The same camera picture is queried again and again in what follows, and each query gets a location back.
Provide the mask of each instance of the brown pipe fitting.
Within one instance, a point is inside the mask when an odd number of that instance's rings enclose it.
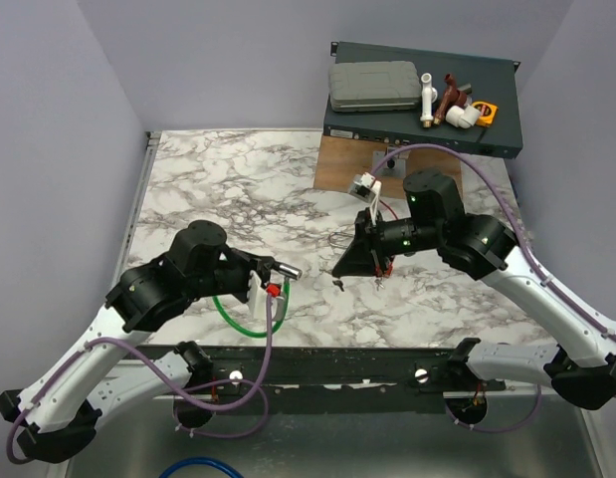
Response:
[[[447,114],[447,110],[450,107],[463,107],[467,102],[467,94],[458,90],[458,85],[456,83],[456,78],[453,74],[448,73],[445,75],[445,83],[447,84],[447,88],[445,88],[445,93],[443,93],[443,97],[440,100],[440,104],[436,108],[436,112],[434,113],[434,124],[438,125],[445,119],[445,115]]]

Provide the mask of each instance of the sticker label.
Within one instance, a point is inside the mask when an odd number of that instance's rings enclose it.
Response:
[[[348,139],[352,139],[354,137],[351,131],[343,131],[342,129],[331,129],[329,131],[329,135],[335,137],[346,137]]]

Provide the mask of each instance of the tape measure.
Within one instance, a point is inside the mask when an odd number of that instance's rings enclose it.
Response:
[[[489,127],[492,125],[496,112],[498,111],[496,105],[487,102],[473,102],[472,107],[480,110],[480,117],[476,121],[478,126]]]

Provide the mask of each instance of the white fitting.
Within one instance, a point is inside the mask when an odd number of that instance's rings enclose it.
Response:
[[[460,107],[450,107],[445,116],[445,120],[455,127],[468,128],[476,124],[480,117],[480,110],[467,105],[464,109]]]
[[[420,81],[423,84],[423,113],[420,116],[420,121],[423,122],[424,127],[430,127],[431,121],[434,119],[431,114],[431,104],[438,98],[438,92],[431,86],[431,74],[424,73],[423,76],[420,77]]]

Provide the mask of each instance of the white marble surface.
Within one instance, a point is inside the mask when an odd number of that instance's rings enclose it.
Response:
[[[367,278],[345,278],[345,292],[327,274],[341,250],[327,235],[349,230],[357,199],[312,189],[318,131],[179,131],[162,136],[129,256],[138,265],[166,250],[175,232],[195,219],[222,225],[228,243],[271,254],[302,268],[293,284],[289,318],[275,334],[279,346],[439,347],[465,337],[532,344],[546,332],[482,283],[444,265],[435,252],[398,257],[385,289]],[[477,158],[513,201],[504,164]],[[466,209],[502,217],[494,198],[463,167]],[[404,201],[386,199],[402,217]],[[247,307],[224,299],[230,314],[254,330]],[[210,299],[194,304],[151,338],[154,344],[199,340],[242,345],[245,338],[219,316]]]

